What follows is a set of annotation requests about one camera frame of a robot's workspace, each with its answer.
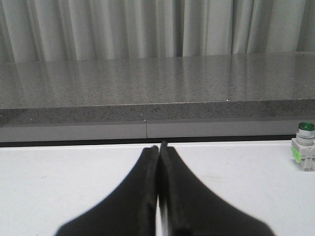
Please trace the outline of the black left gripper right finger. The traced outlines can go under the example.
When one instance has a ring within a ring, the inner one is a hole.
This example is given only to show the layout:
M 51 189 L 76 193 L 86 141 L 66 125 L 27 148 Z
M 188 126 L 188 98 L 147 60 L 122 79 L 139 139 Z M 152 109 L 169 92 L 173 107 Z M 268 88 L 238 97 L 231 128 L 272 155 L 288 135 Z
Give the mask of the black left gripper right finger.
M 206 187 L 174 147 L 162 142 L 158 163 L 162 231 L 167 236 L 272 236 L 264 222 Z

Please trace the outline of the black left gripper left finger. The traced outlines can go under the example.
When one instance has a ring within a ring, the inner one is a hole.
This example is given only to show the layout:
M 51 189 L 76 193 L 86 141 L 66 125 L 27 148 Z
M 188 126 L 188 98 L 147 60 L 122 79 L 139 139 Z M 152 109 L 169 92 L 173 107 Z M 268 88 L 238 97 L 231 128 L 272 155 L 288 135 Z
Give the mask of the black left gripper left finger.
M 158 147 L 147 147 L 120 185 L 99 204 L 59 228 L 58 236 L 154 236 Z

